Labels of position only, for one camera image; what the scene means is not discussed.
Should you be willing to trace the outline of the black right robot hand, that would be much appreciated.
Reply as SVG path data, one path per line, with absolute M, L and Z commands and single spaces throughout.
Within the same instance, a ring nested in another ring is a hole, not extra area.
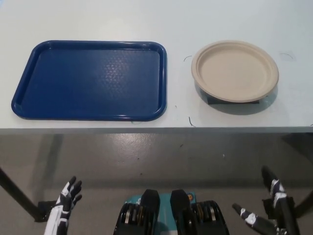
M 278 179 L 269 167 L 261 169 L 265 187 L 268 189 L 271 198 L 266 200 L 271 203 L 275 224 L 268 219 L 262 218 L 253 212 L 234 203 L 235 212 L 240 216 L 248 227 L 260 235 L 298 235 L 300 230 L 296 221 L 294 204 Z

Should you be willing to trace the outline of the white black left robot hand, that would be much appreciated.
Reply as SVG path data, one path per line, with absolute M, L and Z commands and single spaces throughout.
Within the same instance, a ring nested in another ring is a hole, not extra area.
M 75 176 L 66 183 L 50 211 L 44 235 L 67 235 L 71 212 L 82 198 L 81 189 L 82 181 Z

